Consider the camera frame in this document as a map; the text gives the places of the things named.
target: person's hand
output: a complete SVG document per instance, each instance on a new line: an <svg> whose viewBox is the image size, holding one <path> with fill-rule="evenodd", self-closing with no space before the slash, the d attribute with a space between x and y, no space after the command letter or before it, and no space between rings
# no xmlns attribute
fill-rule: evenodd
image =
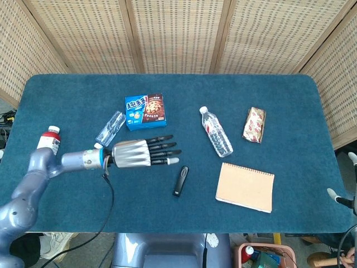
<svg viewBox="0 0 357 268"><path fill-rule="evenodd" d="M350 259L353 263L355 262L355 247L352 247L346 255L347 259ZM345 268L353 268L354 264L347 264L345 263L342 258L341 258L341 262L344 265Z"/></svg>

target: blue tablecloth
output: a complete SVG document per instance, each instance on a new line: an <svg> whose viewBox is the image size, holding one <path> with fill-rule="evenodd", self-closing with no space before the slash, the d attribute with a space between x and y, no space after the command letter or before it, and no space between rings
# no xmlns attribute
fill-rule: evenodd
<svg viewBox="0 0 357 268"><path fill-rule="evenodd" d="M344 188L315 83L304 75L36 75L26 84L4 159L0 204L25 175L49 125L61 128L63 153L93 148L95 137L128 95L163 93L165 128L120 130L112 144L174 134L180 164L110 168L114 211L106 232L342 232L350 212L326 192ZM218 157L199 108L215 113L234 153ZM242 138L250 107L266 110L262 144ZM271 214L215 199L222 162L275 174ZM182 165L190 168L179 198ZM109 210L100 170L63 174L46 189L32 231L96 232Z"/></svg>

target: blue box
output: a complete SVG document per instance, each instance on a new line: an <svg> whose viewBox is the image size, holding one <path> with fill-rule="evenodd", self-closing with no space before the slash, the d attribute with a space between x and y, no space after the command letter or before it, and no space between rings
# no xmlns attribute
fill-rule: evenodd
<svg viewBox="0 0 357 268"><path fill-rule="evenodd" d="M125 109L131 131L166 126L162 93L125 97Z"/></svg>

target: spiral notebook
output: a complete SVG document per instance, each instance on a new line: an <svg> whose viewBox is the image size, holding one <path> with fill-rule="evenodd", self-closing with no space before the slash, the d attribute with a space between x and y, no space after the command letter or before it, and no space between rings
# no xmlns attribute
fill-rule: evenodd
<svg viewBox="0 0 357 268"><path fill-rule="evenodd" d="M274 174L222 163L216 199L259 211L272 211Z"/></svg>

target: plastic bottle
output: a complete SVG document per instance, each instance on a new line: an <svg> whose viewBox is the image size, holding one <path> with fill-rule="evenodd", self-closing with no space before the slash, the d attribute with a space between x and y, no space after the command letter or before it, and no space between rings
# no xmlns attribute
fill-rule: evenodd
<svg viewBox="0 0 357 268"><path fill-rule="evenodd" d="M119 129L122 127L125 120L125 115L123 115L120 111L116 111L102 131L95 138L96 144L94 147L97 149L107 147L115 137L115 134L117 134Z"/></svg>
<svg viewBox="0 0 357 268"><path fill-rule="evenodd" d="M202 125L213 144L214 149L220 157L225 157L233 152L232 145L227 138L217 116L210 113L206 106L200 108L202 114Z"/></svg>
<svg viewBox="0 0 357 268"><path fill-rule="evenodd" d="M246 263L254 253L254 248L246 246L242 248L242 264Z"/></svg>
<svg viewBox="0 0 357 268"><path fill-rule="evenodd" d="M38 141L37 149L48 147L52 149L54 155L57 155L57 151L61 143L61 137L59 133L59 127L49 126L49 130L43 133L40 140Z"/></svg>

